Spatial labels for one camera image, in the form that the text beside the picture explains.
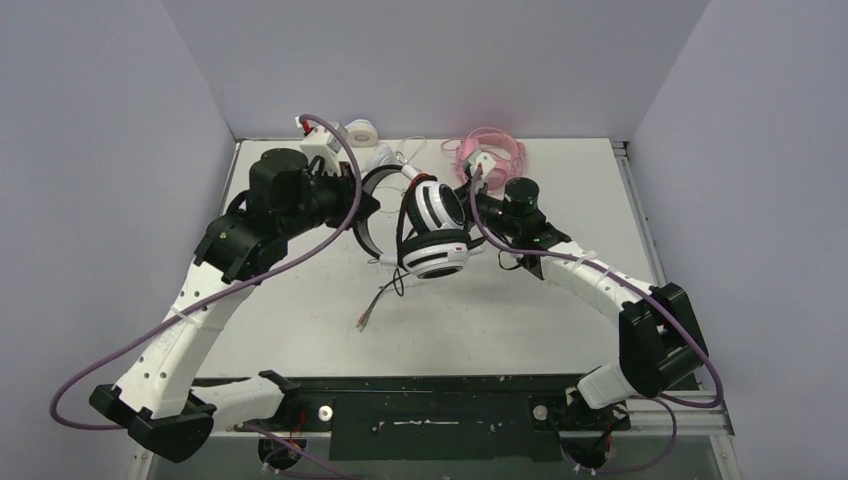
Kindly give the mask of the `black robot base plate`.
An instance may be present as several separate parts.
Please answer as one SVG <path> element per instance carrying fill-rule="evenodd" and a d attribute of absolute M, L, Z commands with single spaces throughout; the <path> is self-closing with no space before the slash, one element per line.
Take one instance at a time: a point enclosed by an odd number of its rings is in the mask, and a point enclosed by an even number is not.
<path fill-rule="evenodd" d="M 291 378 L 277 412 L 254 425 L 323 437 L 332 461 L 556 462 L 562 447 L 598 456 L 632 429 L 634 403 L 571 399 L 575 374 Z"/>

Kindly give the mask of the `black white headphones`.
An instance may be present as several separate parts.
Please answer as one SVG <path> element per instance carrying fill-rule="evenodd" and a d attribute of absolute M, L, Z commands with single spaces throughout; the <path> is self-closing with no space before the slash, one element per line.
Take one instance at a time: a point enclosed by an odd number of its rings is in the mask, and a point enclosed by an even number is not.
<path fill-rule="evenodd" d="M 382 251 L 372 239 L 369 218 L 381 209 L 373 196 L 376 187 L 393 175 L 408 180 L 399 205 L 393 254 Z M 474 249 L 481 245 L 466 229 L 465 210 L 449 185 L 436 176 L 412 166 L 384 165 L 371 170 L 363 179 L 363 199 L 355 218 L 353 233 L 359 246 L 379 263 L 393 269 L 392 278 L 381 286 L 356 323 L 359 331 L 367 327 L 377 302 L 392 288 L 405 295 L 404 280 L 446 277 L 460 272 Z"/>

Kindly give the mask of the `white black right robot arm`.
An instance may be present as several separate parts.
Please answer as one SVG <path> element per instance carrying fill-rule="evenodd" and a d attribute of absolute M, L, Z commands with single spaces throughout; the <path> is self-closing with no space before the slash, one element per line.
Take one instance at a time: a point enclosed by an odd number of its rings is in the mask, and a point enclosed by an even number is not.
<path fill-rule="evenodd" d="M 481 236 L 519 268 L 582 299 L 617 327 L 617 360 L 583 374 L 566 404 L 568 419 L 589 428 L 606 407 L 640 395 L 668 399 L 672 386 L 704 367 L 717 371 L 686 291 L 633 278 L 598 259 L 555 228 L 538 207 L 538 184 L 510 180 L 502 198 L 470 179 L 456 189 Z"/>

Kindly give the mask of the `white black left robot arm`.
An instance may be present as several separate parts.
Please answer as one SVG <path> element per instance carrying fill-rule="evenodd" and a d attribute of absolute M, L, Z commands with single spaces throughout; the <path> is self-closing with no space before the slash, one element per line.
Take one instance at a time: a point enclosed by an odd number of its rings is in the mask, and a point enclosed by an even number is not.
<path fill-rule="evenodd" d="M 264 152 L 249 169 L 247 188 L 208 225 L 170 316 L 145 337 L 126 373 L 95 388 L 92 407 L 174 463 L 229 427 L 254 420 L 291 427 L 299 403 L 281 375 L 263 371 L 205 387 L 195 379 L 239 306 L 263 281 L 293 266 L 289 242 L 322 226 L 342 233 L 363 196 L 355 157 L 332 165 L 296 149 Z"/>

